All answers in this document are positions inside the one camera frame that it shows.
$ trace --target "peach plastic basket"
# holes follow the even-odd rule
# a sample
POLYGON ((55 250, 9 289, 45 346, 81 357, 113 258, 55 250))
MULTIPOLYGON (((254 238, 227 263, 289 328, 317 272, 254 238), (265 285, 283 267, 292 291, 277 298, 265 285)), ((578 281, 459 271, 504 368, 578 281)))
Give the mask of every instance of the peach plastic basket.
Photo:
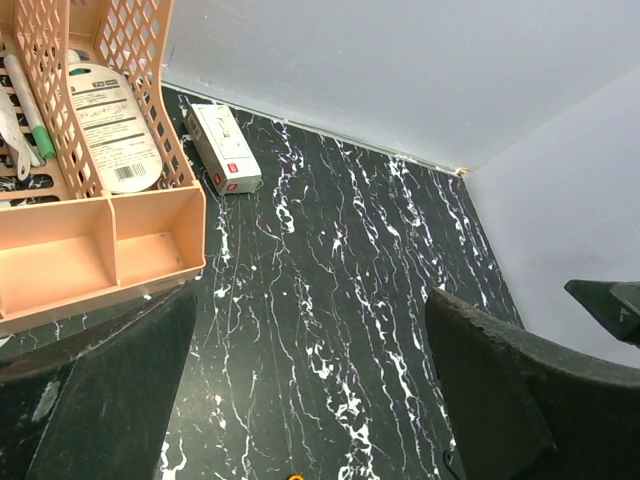
MULTIPOLYGON (((164 290, 204 267, 205 197, 161 94, 172 6, 172 0, 0 1, 2 41, 19 57, 58 152, 32 168, 51 186, 0 191, 0 201, 59 200, 0 209, 0 335, 164 290), (63 74, 69 48, 127 76, 163 158, 156 188, 117 196, 105 190, 63 74)), ((0 177, 15 177, 15 170, 0 164, 0 177)))

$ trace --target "white box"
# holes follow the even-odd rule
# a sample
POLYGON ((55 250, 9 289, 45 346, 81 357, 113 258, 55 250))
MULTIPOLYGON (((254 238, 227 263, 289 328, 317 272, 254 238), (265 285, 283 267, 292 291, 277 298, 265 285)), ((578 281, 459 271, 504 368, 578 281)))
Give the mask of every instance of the white box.
POLYGON ((226 105, 191 105, 185 125, 219 195, 255 192, 260 166, 226 105))

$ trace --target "gray wall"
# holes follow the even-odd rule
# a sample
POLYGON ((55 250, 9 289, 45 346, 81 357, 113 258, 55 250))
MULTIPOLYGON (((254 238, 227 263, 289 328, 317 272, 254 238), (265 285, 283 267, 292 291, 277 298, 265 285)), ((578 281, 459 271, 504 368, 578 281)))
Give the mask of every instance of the gray wall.
POLYGON ((482 165, 640 63, 637 0, 175 0, 164 78, 482 165))
POLYGON ((465 179, 527 329, 640 366, 563 290, 640 280, 640 68, 465 179))

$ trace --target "black marble floor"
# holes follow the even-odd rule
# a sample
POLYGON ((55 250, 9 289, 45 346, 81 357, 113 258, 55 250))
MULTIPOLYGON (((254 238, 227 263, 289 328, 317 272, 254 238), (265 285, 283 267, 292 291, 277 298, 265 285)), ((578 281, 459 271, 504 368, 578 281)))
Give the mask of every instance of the black marble floor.
MULTIPOLYGON (((221 198, 182 126, 190 97, 165 99, 207 192, 207 267, 157 478, 453 479, 427 292, 520 325, 462 181, 236 112, 264 184, 221 198)), ((0 357, 129 306, 1 340, 0 357)))

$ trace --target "green marker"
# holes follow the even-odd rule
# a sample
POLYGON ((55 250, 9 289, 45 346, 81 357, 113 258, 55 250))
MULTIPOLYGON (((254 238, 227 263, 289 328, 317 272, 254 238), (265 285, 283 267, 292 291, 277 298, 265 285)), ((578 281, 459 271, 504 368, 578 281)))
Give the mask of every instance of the green marker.
POLYGON ((36 99, 33 98, 27 77, 24 76, 22 68, 20 67, 20 61, 13 53, 7 52, 4 57, 4 66, 11 79, 13 89, 18 96, 18 101, 20 102, 24 116, 27 118, 27 123, 29 124, 29 128, 31 128, 40 155, 42 155, 43 158, 54 158, 56 156, 56 149, 53 147, 49 132, 47 132, 44 126, 38 105, 36 104, 36 99))

